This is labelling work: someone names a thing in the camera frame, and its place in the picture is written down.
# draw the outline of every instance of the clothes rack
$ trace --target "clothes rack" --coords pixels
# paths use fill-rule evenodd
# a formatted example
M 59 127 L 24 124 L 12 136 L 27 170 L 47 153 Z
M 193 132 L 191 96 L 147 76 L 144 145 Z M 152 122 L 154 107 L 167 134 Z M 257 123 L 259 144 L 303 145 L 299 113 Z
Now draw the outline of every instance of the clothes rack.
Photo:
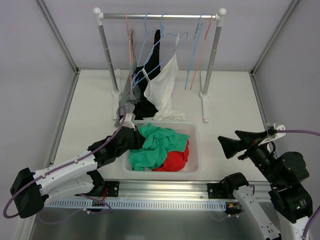
M 119 79 L 117 80 L 114 67 L 111 61 L 111 56 L 108 48 L 108 43 L 105 35 L 105 30 L 104 30 L 104 25 L 103 25 L 103 20 L 105 19 L 134 19 L 134 20 L 143 20 L 148 19 L 148 20 L 160 20 L 161 17 L 164 20 L 198 20 L 200 17 L 202 20 L 210 20 L 211 15 L 154 15 L 154 14 L 148 14 L 143 15 L 143 14 L 124 14 L 124 13 L 104 13 L 101 12 L 100 8 L 95 7 L 93 9 L 93 13 L 95 14 L 96 17 L 96 22 L 98 25 L 102 45 L 103 45 L 103 51 L 105 55 L 105 59 L 108 65 L 108 70 L 110 72 L 111 76 L 111 81 L 113 85 L 113 119 L 117 118 L 117 109 L 119 106 L 119 99 L 121 95 L 121 90 L 118 88 L 119 84 Z M 203 116 L 203 121 L 205 123 L 208 123 L 210 120 L 210 112 L 209 112 L 209 104 L 208 104 L 208 98 L 209 98 L 209 93 L 208 93 L 208 88 L 209 88 L 209 83 L 211 79 L 211 74 L 213 71 L 214 67 L 214 62 L 216 58 L 216 52 L 217 52 L 217 47 L 218 47 L 218 42 L 220 38 L 220 33 L 221 29 L 223 26 L 224 18 L 225 15 L 227 14 L 226 9 L 220 8 L 218 13 L 214 14 L 212 17 L 212 20 L 216 21 L 216 29 L 214 33 L 214 39 L 213 39 L 213 44 L 212 44 L 212 49 L 211 49 L 211 54 L 210 54 L 210 59 L 208 63 L 208 68 L 205 76 L 205 81 L 203 83 L 203 79 L 201 78 L 201 92 L 200 92 L 200 98 L 202 99 L 202 116 Z

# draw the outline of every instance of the clothes hanger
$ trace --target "clothes hanger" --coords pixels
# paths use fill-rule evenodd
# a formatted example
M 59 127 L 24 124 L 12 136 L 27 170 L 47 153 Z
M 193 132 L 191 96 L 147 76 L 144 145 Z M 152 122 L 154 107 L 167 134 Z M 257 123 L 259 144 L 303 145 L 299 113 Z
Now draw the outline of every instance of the clothes hanger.
M 151 33 L 155 33 L 157 30 L 151 30 L 148 32 L 148 29 L 147 29 L 147 24 L 146 24 L 146 20 L 147 20 L 147 16 L 150 14 L 150 12 L 148 12 L 145 17 L 144 17 L 144 29 L 145 29 L 145 39 L 144 39 L 144 42 L 142 44 L 142 47 L 141 47 L 141 50 L 140 50 L 140 54 L 139 54 L 139 59 L 138 59 L 138 63 L 137 63 L 137 66 L 139 66 L 139 63 L 140 63 L 140 58 L 141 58 L 141 53 L 144 49 L 144 46 L 145 46 L 145 43 L 147 42 L 147 39 L 148 39 L 148 36 L 151 34 Z
M 188 59 L 188 70 L 187 70 L 187 73 L 186 73 L 184 90 L 187 90 L 187 85 L 188 85 L 188 80 L 189 80 L 189 73 L 190 73 L 190 70 L 192 68 L 192 60 L 194 59 L 195 52 L 196 52 L 197 45 L 198 45 L 198 41 L 199 41 L 199 38 L 200 38 L 200 35 L 201 35 L 201 31 L 202 31 L 202 28 L 203 28 L 203 25 L 204 25 L 203 22 L 201 22 L 201 25 L 200 25 L 200 20 L 201 20 L 202 16 L 203 16 L 203 14 L 201 14 L 201 16 L 198 19 L 198 23 L 196 25 L 196 29 L 195 29 L 195 32 L 194 32 L 194 37 L 193 37 L 193 40 L 192 40 L 191 51 L 189 53 L 189 59 Z
M 128 26 L 128 14 L 125 13 L 125 25 L 126 25 L 126 32 L 128 34 L 128 38 L 129 38 L 129 57 L 130 57 L 130 67 L 131 67 L 131 64 L 134 62 L 134 55 L 135 55 L 135 50 L 134 50 L 134 47 L 133 47 L 133 25 L 131 26 L 131 29 L 129 30 L 129 26 Z M 133 76 L 130 75 L 130 88 L 131 88 L 131 91 L 132 91 L 132 80 L 133 80 Z
M 167 14 L 167 13 L 163 14 L 163 15 L 161 16 L 161 19 L 160 19 L 161 38 L 160 38 L 160 40 L 159 40 L 156 44 L 153 45 L 153 47 L 152 47 L 152 49 L 151 49 L 151 51 L 150 51 L 150 53 L 149 53 L 149 55 L 148 55 L 148 58 L 146 59 L 144 65 L 143 65 L 143 69 L 144 69 L 146 63 L 149 61 L 149 59 L 150 59 L 150 57 L 151 57 L 151 55 L 152 55 L 152 52 L 153 52 L 155 46 L 156 46 L 162 39 L 164 39 L 166 36 L 168 36 L 168 35 L 173 35 L 173 36 L 180 37 L 180 36 L 182 36 L 182 35 L 185 35 L 185 39 L 180 43 L 180 45 L 183 44 L 183 43 L 186 41 L 186 39 L 188 38 L 188 32 L 183 32 L 182 34 L 177 34 L 177 33 L 167 33 L 167 34 L 165 34 L 165 27 L 164 27 L 163 24 L 162 24 L 162 19 L 163 19 L 163 16 L 166 15 L 166 14 Z M 178 48 L 179 48 L 179 44 L 174 47 L 174 50 L 173 50 L 173 52 L 172 52 L 172 54 L 171 54 L 170 56 L 168 56 L 167 58 L 165 58 L 158 66 L 156 66 L 153 70 L 151 70 L 150 72 L 148 72 L 147 75 L 149 75 L 149 74 L 152 73 L 154 70 L 156 70 L 156 69 L 157 69 L 161 64 L 163 64 L 167 59 L 172 58 L 172 56 L 175 54 L 175 52 L 177 51 Z M 140 71 L 133 77 L 133 80 L 132 80 L 132 87 L 133 87 L 133 88 L 134 88 L 139 82 L 141 82 L 142 80 L 144 80 L 144 79 L 146 78 L 146 77 L 144 76 L 143 78 L 139 79 L 138 81 L 135 81 L 135 80 L 136 80 L 136 76 L 137 76 L 139 73 L 143 72 L 143 69 L 140 70 Z
M 204 40 L 203 40 L 203 44 L 202 44 L 202 47 L 201 47 L 201 50 L 200 50 L 200 54 L 199 54 L 199 58 L 198 58 L 198 62 L 196 63 L 196 67 L 195 67 L 195 71 L 194 71 L 194 74 L 193 74 L 193 78 L 192 78 L 192 82 L 191 82 L 191 86 L 190 86 L 190 90 L 192 89 L 192 85 L 194 84 L 194 80 L 195 80 L 195 76 L 196 76 L 196 73 L 197 73 L 197 70 L 198 70 L 198 67 L 199 67 L 199 64 L 200 64 L 200 61 L 201 61 L 201 57 L 202 57 L 202 53 L 204 51 L 204 48 L 205 48 L 205 43 L 207 41 L 207 36 L 208 36 L 208 32 L 210 30 L 210 27 L 211 27 L 211 23 L 212 23 L 212 18 L 213 18 L 213 14 L 211 14 L 211 18 L 210 18 L 210 23 L 209 23 L 209 26 L 206 30 L 206 33 L 204 35 Z

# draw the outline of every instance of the red cloth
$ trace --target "red cloth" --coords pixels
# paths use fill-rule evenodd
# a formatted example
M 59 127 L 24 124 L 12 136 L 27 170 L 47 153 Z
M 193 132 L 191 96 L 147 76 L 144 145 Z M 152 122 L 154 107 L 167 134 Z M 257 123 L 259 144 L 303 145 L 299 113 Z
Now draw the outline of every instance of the red cloth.
M 189 156 L 189 140 L 186 142 L 184 152 L 170 151 L 164 160 L 164 163 L 155 169 L 153 172 L 178 172 L 183 169 L 188 161 Z

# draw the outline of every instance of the gray wall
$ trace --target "gray wall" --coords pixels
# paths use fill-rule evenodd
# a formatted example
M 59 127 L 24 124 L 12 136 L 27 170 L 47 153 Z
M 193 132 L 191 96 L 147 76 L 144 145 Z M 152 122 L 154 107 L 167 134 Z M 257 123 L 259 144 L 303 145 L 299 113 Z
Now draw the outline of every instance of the gray wall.
M 78 67 L 106 68 L 106 60 L 97 29 L 93 8 L 106 13 L 146 14 L 207 14 L 226 8 L 227 16 L 221 32 L 216 64 L 217 70 L 251 70 L 276 28 L 291 0 L 45 0 L 63 39 Z M 145 39 L 142 20 L 130 21 L 136 30 L 136 55 Z M 188 57 L 197 25 L 196 20 L 164 21 L 166 33 L 189 32 L 185 44 L 177 51 L 178 65 L 188 68 Z M 150 29 L 159 27 L 159 21 L 148 21 Z M 105 33 L 115 68 L 128 68 L 128 37 L 124 20 L 105 20 Z M 173 36 L 161 41 L 160 58 L 173 50 Z M 213 30 L 206 44 L 201 69 L 206 69 L 213 41 Z M 150 51 L 146 46 L 144 56 Z
M 19 170 L 43 168 L 73 72 L 34 0 L 0 3 L 0 36 L 2 212 Z M 17 222 L 1 214 L 2 240 L 12 239 Z
M 256 74 L 268 121 L 281 121 L 287 129 L 320 132 L 320 1 L 303 0 L 280 34 Z M 310 177 L 303 182 L 320 205 L 320 138 L 287 134 L 277 141 L 280 154 L 298 151 L 304 156 Z M 320 217 L 312 228 L 320 236 Z

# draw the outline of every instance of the white plastic basket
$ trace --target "white plastic basket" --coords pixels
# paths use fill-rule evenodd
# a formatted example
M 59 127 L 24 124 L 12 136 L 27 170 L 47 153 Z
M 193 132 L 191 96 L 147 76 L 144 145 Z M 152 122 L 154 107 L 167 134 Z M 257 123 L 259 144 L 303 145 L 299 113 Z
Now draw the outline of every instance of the white plastic basket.
M 176 172 L 169 171 L 151 171 L 149 168 L 145 168 L 144 171 L 133 171 L 132 165 L 129 162 L 129 151 L 125 152 L 122 157 L 123 169 L 127 173 L 137 174 L 150 174 L 150 175 L 195 175 L 201 170 L 201 151 L 200 151 L 200 139 L 199 131 L 196 124 L 193 122 L 184 121 L 147 121 L 147 120 L 136 120 L 133 121 L 136 126 L 152 125 L 173 129 L 177 133 L 189 135 L 189 157 L 183 169 Z

